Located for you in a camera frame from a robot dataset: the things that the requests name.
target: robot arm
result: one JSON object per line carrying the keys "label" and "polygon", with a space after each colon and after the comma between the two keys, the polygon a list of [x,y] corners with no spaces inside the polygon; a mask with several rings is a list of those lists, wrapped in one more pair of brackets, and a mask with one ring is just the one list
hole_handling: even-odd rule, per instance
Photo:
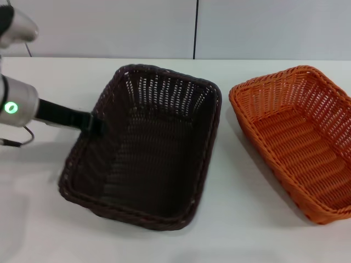
{"label": "robot arm", "polygon": [[[34,41],[37,35],[36,24],[25,14],[9,5],[0,6],[0,48]],[[40,99],[33,86],[2,75],[0,68],[0,123],[24,127],[32,119],[93,134],[102,134],[104,126],[89,112]]]}

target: white table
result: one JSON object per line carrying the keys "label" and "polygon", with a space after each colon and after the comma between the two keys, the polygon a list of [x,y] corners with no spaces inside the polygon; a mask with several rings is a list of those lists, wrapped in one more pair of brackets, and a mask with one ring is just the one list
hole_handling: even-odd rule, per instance
{"label": "white table", "polygon": [[[186,228],[155,232],[105,220],[64,200],[57,179],[78,132],[31,122],[35,142],[0,147],[0,262],[349,262],[351,219],[309,223],[243,136],[229,89],[252,77],[308,64],[351,94],[351,62],[5,58],[3,73],[41,98],[91,110],[114,72],[152,64],[215,82],[223,104],[200,207]],[[0,127],[0,138],[26,139]]]}

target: green led light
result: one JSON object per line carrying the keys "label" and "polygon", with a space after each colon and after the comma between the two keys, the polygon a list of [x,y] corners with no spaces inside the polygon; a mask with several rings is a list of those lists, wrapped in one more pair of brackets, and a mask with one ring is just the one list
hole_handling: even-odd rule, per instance
{"label": "green led light", "polygon": [[5,104],[4,106],[5,112],[8,114],[14,114],[18,110],[18,106],[16,103],[9,101],[8,103]]}

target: woven pattern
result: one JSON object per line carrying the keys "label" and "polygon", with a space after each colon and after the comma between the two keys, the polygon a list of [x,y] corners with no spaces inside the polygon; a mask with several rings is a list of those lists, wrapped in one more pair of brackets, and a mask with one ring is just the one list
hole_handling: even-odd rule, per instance
{"label": "woven pattern", "polygon": [[233,87],[244,133],[305,215],[351,217],[351,99],[323,73],[298,66]]}
{"label": "woven pattern", "polygon": [[183,228],[200,201],[221,103],[209,81],[154,66],[120,68],[93,110],[107,132],[80,135],[60,193],[105,218]]}

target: brown wicker basket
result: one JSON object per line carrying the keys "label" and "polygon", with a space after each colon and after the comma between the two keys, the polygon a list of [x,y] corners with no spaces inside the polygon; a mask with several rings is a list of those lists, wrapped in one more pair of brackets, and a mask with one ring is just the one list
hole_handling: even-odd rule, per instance
{"label": "brown wicker basket", "polygon": [[155,66],[120,68],[93,113],[106,134],[81,134],[59,188],[104,218],[178,230],[199,204],[222,96],[212,82]]}

